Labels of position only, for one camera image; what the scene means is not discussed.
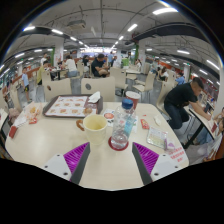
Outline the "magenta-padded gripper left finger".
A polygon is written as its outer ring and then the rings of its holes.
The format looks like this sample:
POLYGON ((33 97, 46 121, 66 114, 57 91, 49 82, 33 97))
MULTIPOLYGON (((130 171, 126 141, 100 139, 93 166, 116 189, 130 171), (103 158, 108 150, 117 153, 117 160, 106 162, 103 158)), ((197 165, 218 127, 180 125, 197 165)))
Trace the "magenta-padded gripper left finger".
POLYGON ((43 169, 72 183, 79 184, 90 154, 90 143, 84 143, 69 152, 54 155, 43 169))

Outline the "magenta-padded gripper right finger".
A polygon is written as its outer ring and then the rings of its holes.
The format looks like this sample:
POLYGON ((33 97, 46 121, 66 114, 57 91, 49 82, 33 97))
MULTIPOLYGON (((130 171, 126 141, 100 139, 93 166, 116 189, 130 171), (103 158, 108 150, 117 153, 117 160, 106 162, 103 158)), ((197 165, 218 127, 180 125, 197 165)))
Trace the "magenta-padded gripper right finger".
POLYGON ((132 153, 144 185, 164 178, 181 169, 168 154, 157 154, 138 143, 132 144, 132 153))

